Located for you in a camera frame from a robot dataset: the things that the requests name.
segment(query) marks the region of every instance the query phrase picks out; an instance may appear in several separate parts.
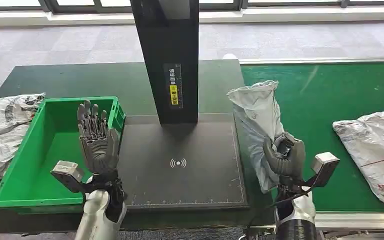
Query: package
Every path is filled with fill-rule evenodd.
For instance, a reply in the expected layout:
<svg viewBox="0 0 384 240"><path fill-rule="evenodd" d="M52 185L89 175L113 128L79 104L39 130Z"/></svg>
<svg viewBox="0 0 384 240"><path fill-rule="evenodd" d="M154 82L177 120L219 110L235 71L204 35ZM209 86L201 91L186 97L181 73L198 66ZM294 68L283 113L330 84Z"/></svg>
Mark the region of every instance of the package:
<svg viewBox="0 0 384 240"><path fill-rule="evenodd" d="M371 191L384 202L384 111L357 120L335 121L333 129Z"/></svg>
<svg viewBox="0 0 384 240"><path fill-rule="evenodd" d="M279 183L279 176L270 169L263 151L264 141L270 138L276 145L276 142L280 142L276 140L282 138L284 133L281 111L275 99L277 86L277 81L268 80L227 93L233 103L236 125L246 134L251 165L263 193Z"/></svg>
<svg viewBox="0 0 384 240"><path fill-rule="evenodd" d="M0 98L0 180L44 98L44 93Z"/></svg>

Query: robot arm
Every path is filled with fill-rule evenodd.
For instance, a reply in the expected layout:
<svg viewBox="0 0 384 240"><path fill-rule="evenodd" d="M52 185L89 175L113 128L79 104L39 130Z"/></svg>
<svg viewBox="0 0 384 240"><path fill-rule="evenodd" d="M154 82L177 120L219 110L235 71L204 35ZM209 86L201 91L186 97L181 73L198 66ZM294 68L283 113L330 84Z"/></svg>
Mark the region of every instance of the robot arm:
<svg viewBox="0 0 384 240"><path fill-rule="evenodd" d="M269 166L273 172L279 174L274 214L276 239L316 240L316 208L311 190L327 184L339 159L330 152L317 154L312 163L316 175L304 182L304 143L286 133L277 149L278 151L273 150L270 141L264 143L263 150Z"/></svg>
<svg viewBox="0 0 384 240"><path fill-rule="evenodd" d="M77 163L59 161L50 172L73 193L83 195L83 216L75 240L115 240L127 207L127 195L118 175L119 137L108 129L107 113L98 118L98 105L86 100L77 110L79 142L87 168L93 173L82 183L83 171Z"/></svg>

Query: wireless charging symbol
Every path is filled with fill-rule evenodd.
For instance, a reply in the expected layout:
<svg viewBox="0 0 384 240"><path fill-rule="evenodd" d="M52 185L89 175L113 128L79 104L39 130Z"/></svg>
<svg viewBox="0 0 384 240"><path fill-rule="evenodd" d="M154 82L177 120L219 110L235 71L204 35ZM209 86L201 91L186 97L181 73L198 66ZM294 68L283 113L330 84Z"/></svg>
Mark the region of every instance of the wireless charging symbol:
<svg viewBox="0 0 384 240"><path fill-rule="evenodd" d="M187 164L187 162L186 162L186 159L184 159L184 158L180 161L176 161L174 158L172 158L170 160L170 167L172 169L174 169L174 168L186 168L186 164Z"/></svg>

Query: gray robot hand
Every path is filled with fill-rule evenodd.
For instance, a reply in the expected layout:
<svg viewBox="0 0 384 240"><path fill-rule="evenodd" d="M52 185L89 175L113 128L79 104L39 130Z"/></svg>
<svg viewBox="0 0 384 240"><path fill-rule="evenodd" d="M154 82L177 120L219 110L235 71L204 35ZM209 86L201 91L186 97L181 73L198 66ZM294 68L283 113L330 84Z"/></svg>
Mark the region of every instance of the gray robot hand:
<svg viewBox="0 0 384 240"><path fill-rule="evenodd" d="M263 143L263 151L271 170L275 174L300 179L302 176L304 162L306 160L306 149L304 142L285 132L283 139L277 147L272 148L273 142L267 138Z"/></svg>
<svg viewBox="0 0 384 240"><path fill-rule="evenodd" d="M99 107L85 100L77 109L80 148L87 168L94 174L106 174L117 168L119 137L115 128L108 129L107 112L98 117Z"/></svg>

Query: yellow label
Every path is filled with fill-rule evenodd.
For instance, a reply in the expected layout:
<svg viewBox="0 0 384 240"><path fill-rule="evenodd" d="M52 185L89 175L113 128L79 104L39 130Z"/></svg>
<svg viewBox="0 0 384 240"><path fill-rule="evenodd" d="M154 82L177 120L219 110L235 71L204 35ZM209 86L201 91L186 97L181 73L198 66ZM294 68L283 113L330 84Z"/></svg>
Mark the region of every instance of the yellow label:
<svg viewBox="0 0 384 240"><path fill-rule="evenodd" d="M177 85L170 85L170 99L172 105L178 105L179 99L178 99L178 86Z"/></svg>

